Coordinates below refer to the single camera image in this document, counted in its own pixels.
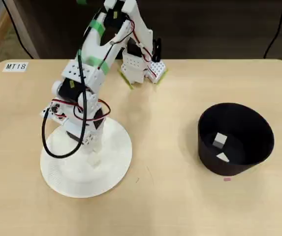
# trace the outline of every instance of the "wooden table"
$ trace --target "wooden table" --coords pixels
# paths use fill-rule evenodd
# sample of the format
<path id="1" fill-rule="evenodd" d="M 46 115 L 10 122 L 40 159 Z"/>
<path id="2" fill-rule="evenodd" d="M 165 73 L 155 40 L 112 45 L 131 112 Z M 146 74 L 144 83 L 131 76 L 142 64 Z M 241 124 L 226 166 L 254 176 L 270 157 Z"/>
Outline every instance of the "wooden table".
<path id="1" fill-rule="evenodd" d="M 167 60 L 156 86 L 131 90 L 111 72 L 100 97 L 129 132 L 131 167 L 113 190 L 90 199 L 50 189 L 39 168 L 42 118 L 66 60 L 33 60 L 25 73 L 0 63 L 0 235 L 282 235 L 282 61 Z M 275 134 L 262 164 L 223 181 L 197 156 L 197 121 L 213 104 L 261 113 Z M 57 127 L 47 124 L 47 134 Z"/>

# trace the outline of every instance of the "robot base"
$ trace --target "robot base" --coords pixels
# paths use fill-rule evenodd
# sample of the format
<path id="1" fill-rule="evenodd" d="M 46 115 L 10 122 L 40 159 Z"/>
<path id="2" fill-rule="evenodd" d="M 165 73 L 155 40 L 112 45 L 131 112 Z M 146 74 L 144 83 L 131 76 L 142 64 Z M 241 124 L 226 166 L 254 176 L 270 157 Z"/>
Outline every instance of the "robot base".
<path id="1" fill-rule="evenodd" d="M 94 197 L 117 185 L 131 163 L 131 139 L 118 122 L 107 118 L 101 141 L 100 152 L 87 153 L 85 146 L 81 146 L 65 159 L 53 158 L 42 149 L 40 168 L 47 184 L 56 192 L 73 198 Z M 62 126 L 49 136 L 47 144 L 56 154 L 67 153 L 77 145 Z"/>

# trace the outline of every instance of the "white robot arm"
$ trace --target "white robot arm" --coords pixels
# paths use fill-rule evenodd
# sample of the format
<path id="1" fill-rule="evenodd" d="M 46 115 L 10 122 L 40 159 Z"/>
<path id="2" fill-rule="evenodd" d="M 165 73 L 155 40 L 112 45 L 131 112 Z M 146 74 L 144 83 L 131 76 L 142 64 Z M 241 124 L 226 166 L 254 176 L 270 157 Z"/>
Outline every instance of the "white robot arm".
<path id="1" fill-rule="evenodd" d="M 101 37 L 107 26 L 116 27 L 118 33 L 101 46 Z M 110 113 L 107 103 L 98 98 L 99 89 L 121 48 L 124 49 L 121 72 L 131 84 L 142 83 L 144 77 L 157 83 L 166 72 L 166 67 L 160 60 L 159 44 L 154 45 L 155 56 L 152 54 L 153 31 L 144 24 L 136 0 L 106 0 L 104 10 L 94 16 L 84 39 L 78 52 L 81 61 L 75 59 L 68 63 L 62 73 L 63 81 L 56 81 L 52 86 L 56 98 L 41 114 L 45 119 L 51 118 L 63 125 L 71 138 L 80 141 L 86 103 L 86 128 L 82 144 L 87 152 L 91 152 L 101 148 L 103 124 Z M 83 78 L 79 63 L 82 63 Z M 82 79 L 86 86 L 86 101 L 83 99 Z M 106 113 L 101 108 L 102 103 L 108 108 Z"/>

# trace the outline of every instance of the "label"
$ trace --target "label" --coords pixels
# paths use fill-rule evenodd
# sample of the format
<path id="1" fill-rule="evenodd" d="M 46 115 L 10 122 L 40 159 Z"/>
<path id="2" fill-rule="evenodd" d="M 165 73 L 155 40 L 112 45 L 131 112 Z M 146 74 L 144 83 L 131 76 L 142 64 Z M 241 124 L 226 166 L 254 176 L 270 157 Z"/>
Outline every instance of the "label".
<path id="1" fill-rule="evenodd" d="M 3 72 L 25 72 L 28 62 L 8 62 L 6 63 Z"/>

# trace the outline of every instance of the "black container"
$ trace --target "black container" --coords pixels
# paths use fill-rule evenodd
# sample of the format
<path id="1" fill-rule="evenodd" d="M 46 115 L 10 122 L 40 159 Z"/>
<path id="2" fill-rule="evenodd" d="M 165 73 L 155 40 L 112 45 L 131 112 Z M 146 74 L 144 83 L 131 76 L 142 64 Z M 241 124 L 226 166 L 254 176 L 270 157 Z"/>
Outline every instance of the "black container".
<path id="1" fill-rule="evenodd" d="M 222 149 L 213 146 L 217 133 L 227 136 Z M 236 103 L 208 108 L 198 124 L 198 151 L 202 163 L 212 172 L 234 176 L 263 162 L 271 154 L 274 135 L 268 122 L 254 110 Z M 225 162 L 217 157 L 224 152 Z"/>

